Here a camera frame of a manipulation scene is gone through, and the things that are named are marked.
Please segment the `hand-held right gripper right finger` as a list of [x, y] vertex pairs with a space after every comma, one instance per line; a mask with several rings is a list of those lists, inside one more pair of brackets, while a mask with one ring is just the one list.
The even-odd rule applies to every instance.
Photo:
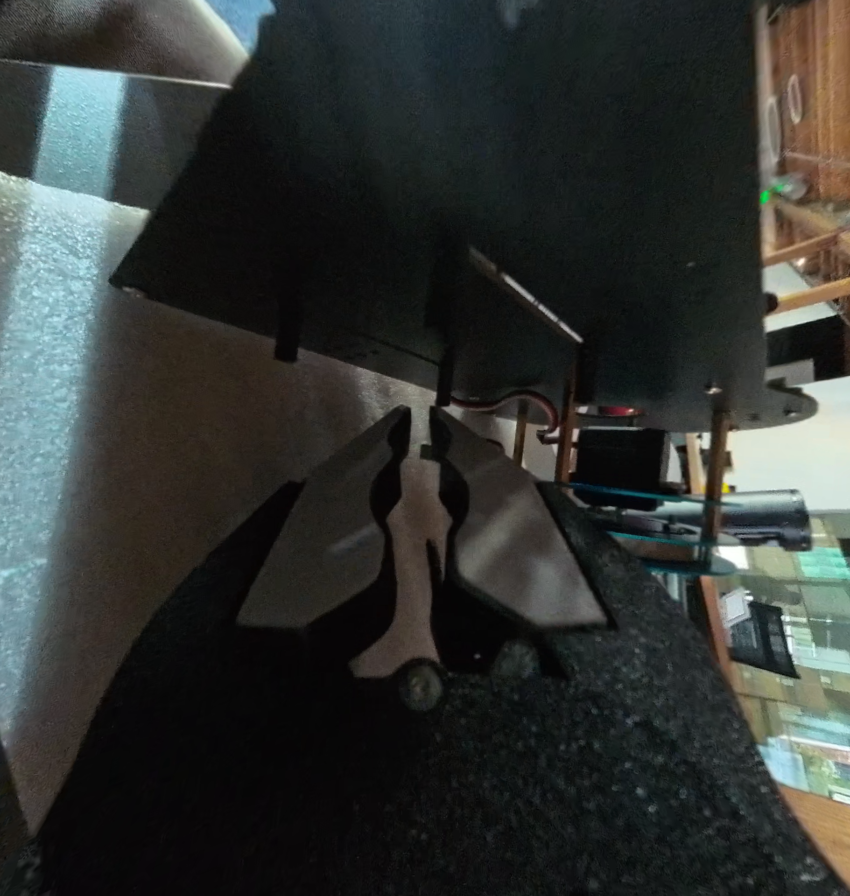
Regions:
[[538, 631], [605, 628], [609, 618], [538, 480], [444, 409], [430, 409], [429, 428], [451, 519], [450, 580]]

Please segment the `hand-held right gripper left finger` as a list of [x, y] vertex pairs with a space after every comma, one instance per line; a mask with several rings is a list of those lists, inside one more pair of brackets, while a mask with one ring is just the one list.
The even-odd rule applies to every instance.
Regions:
[[392, 557], [411, 409], [398, 406], [308, 475], [237, 619], [248, 629], [310, 631], [375, 585]]

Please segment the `white foam sheet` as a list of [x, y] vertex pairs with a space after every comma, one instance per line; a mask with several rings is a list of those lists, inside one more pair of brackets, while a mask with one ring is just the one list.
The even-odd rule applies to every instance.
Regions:
[[176, 586], [429, 390], [113, 288], [146, 211], [0, 172], [0, 740], [28, 834]]

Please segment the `black cylindrical device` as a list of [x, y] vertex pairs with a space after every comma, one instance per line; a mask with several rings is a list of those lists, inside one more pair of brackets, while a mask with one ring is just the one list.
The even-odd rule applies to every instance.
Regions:
[[721, 529], [744, 546], [777, 546], [789, 552], [807, 552], [813, 546], [810, 516], [797, 489], [725, 495]]

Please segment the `glass display cabinet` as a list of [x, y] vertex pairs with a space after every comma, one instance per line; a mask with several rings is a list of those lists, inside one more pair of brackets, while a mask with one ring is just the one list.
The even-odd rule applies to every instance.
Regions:
[[850, 806], [850, 511], [810, 524], [808, 551], [719, 551], [722, 593], [767, 608], [729, 630], [733, 688], [772, 777]]

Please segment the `brown wooden table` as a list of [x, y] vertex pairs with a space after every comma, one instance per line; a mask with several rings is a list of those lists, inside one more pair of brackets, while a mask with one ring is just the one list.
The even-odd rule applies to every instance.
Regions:
[[[808, 513], [811, 518], [820, 512], [829, 511], [850, 511], [850, 509], [829, 509], [808, 511]], [[695, 585], [695, 591], [690, 594], [689, 598], [694, 601], [693, 607], [698, 611], [700, 620], [708, 634], [712, 655], [719, 662], [725, 679], [735, 694], [738, 708], [742, 711], [748, 725], [733, 688], [734, 661], [731, 656], [729, 630], [733, 623], [754, 617], [756, 610], [767, 610], [767, 608], [755, 603], [754, 600], [744, 603], [743, 599], [739, 597], [738, 590], [722, 593], [720, 581], [736, 573], [735, 566], [719, 552], [722, 547], [727, 546], [747, 547], [737, 539], [721, 532], [715, 552], [726, 564], [732, 566], [733, 570], [727, 574], [720, 574], [716, 578], [700, 578]], [[779, 784], [774, 778], [773, 780], [789, 811], [850, 889], [850, 806], [837, 803], [829, 798], [794, 790]]]

